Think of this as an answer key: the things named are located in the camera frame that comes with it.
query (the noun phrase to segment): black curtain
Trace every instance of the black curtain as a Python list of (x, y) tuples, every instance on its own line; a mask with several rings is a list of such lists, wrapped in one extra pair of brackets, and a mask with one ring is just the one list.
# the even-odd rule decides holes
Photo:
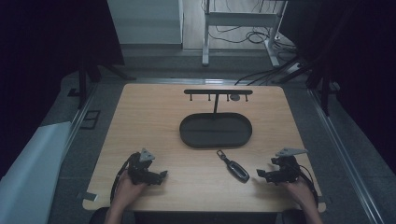
[(396, 4), (360, 1), (330, 58), (337, 98), (396, 173)]
[(3, 176), (81, 59), (123, 64), (123, 57), (106, 0), (2, 1), (0, 30)]

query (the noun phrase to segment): gray floor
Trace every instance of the gray floor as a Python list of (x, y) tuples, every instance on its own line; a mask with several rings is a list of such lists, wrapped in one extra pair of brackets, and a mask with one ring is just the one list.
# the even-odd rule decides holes
[[(106, 132), (117, 106), (122, 87), (128, 82), (136, 83), (191, 83), (209, 84), (219, 79), (222, 84), (233, 85), (243, 76), (271, 68), (264, 51), (218, 51), (211, 52), (210, 65), (201, 66), (199, 51), (181, 49), (124, 50), (126, 66), (118, 68), (137, 81), (126, 81), (101, 68), (103, 78), (94, 91), (90, 110), (100, 110), (99, 120), (92, 130), (80, 129), (64, 159), (54, 196), (49, 223), (88, 223), (92, 211), (82, 207), (78, 194), (85, 192), (99, 156)], [(360, 198), (340, 162), (335, 146), (319, 118), (316, 105), (304, 85), (307, 75), (281, 85), (288, 98), (291, 112), (303, 139), (310, 150), (309, 158), (318, 178), (327, 204), (322, 218), (325, 223), (371, 223), (361, 205)], [(264, 82), (262, 85), (273, 85)], [(78, 98), (67, 97), (70, 89), (78, 88), (77, 74), (66, 77), (53, 108), (42, 125), (73, 121)], [(376, 153), (370, 141), (361, 132), (335, 96), (330, 97), (330, 118), (344, 146), (359, 170), (363, 182), (372, 194), (384, 223), (395, 223), (396, 177)], [(81, 123), (89, 127), (88, 121)]]

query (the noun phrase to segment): black oval tray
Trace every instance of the black oval tray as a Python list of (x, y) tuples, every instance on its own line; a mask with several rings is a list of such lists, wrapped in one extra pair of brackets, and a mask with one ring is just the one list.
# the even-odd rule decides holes
[(237, 113), (192, 114), (180, 123), (181, 140), (189, 147), (241, 147), (250, 139), (250, 121)]

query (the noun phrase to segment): key rack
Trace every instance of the key rack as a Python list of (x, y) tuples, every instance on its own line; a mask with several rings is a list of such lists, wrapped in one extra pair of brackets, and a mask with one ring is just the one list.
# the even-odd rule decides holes
[(248, 142), (252, 133), (250, 121), (243, 115), (233, 112), (218, 113), (219, 96), (227, 95), (227, 102), (238, 101), (240, 95), (245, 96), (248, 102), (250, 90), (184, 90), (190, 95), (194, 94), (215, 95), (213, 113), (191, 114), (184, 118), (179, 127), (181, 140), (189, 147), (241, 147)]

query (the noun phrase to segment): key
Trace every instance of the key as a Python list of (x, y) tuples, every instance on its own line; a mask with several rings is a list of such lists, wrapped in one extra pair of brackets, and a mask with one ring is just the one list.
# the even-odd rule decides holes
[(221, 160), (227, 164), (227, 168), (231, 172), (231, 174), (233, 174), (233, 176), (235, 176), (238, 180), (240, 180), (243, 183), (248, 182), (250, 176), (248, 175), (248, 172), (241, 165), (239, 165), (236, 161), (228, 160), (225, 154), (221, 150), (218, 150), (217, 153), (218, 156), (221, 158)]

